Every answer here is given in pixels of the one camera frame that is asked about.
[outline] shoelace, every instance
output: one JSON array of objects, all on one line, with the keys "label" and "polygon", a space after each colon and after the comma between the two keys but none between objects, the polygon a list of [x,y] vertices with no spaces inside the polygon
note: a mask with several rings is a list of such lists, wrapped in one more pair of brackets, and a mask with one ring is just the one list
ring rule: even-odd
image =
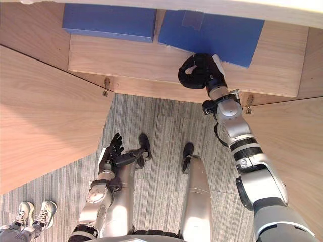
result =
[{"label": "shoelace", "polygon": [[18,222],[20,224],[24,224],[24,215],[25,215],[24,211],[18,211],[18,215],[16,217],[15,222]]},{"label": "shoelace", "polygon": [[35,220],[35,222],[40,222],[40,223],[43,223],[43,224],[47,224],[46,216],[47,216],[47,211],[46,210],[41,210],[40,214],[39,214],[39,217]]}]

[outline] blue box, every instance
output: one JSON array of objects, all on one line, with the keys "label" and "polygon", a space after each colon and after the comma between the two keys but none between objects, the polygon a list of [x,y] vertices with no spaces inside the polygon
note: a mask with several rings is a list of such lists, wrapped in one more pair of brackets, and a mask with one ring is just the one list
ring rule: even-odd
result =
[{"label": "blue box", "polygon": [[156,9],[65,4],[63,29],[70,34],[152,42]]},{"label": "blue box", "polygon": [[264,20],[167,10],[159,43],[249,67]]}]

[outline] pant leg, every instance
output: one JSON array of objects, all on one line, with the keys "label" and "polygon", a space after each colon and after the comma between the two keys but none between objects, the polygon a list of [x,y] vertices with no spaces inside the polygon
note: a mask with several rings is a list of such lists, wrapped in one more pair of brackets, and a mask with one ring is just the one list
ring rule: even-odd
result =
[{"label": "pant leg", "polygon": [[4,225],[0,229],[0,242],[24,242],[23,240],[15,239],[18,234],[20,234],[20,226],[16,224]]},{"label": "pant leg", "polygon": [[42,228],[38,224],[26,227],[23,231],[6,229],[0,234],[0,242],[31,242],[40,236]]}]

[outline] person's foot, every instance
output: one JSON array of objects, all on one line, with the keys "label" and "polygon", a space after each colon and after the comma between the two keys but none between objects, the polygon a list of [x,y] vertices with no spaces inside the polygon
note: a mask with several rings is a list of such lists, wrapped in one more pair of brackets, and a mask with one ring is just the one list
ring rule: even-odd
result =
[{"label": "person's foot", "polygon": [[20,226],[21,230],[24,229],[28,224],[32,224],[34,222],[33,219],[34,205],[31,202],[21,202],[18,208],[18,214],[14,221],[14,224]]},{"label": "person's foot", "polygon": [[42,230],[49,229],[53,225],[53,218],[56,211],[57,205],[53,201],[43,201],[40,213],[34,224],[39,224]]}]

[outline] striped carpet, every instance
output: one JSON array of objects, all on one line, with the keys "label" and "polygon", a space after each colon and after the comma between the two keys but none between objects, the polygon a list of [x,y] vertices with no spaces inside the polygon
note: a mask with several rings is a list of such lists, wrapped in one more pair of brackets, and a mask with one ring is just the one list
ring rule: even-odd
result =
[{"label": "striped carpet", "polygon": [[232,156],[217,141],[213,126],[201,104],[116,94],[97,152],[1,195],[0,224],[14,219],[21,201],[33,202],[38,212],[42,200],[51,199],[59,208],[54,226],[37,241],[67,241],[97,174],[102,148],[116,132],[123,136],[125,149],[138,148],[138,135],[145,132],[153,158],[135,176],[136,229],[178,232],[187,182],[180,161],[184,145],[191,141],[211,188],[213,241],[254,241],[253,213],[240,202]]}]

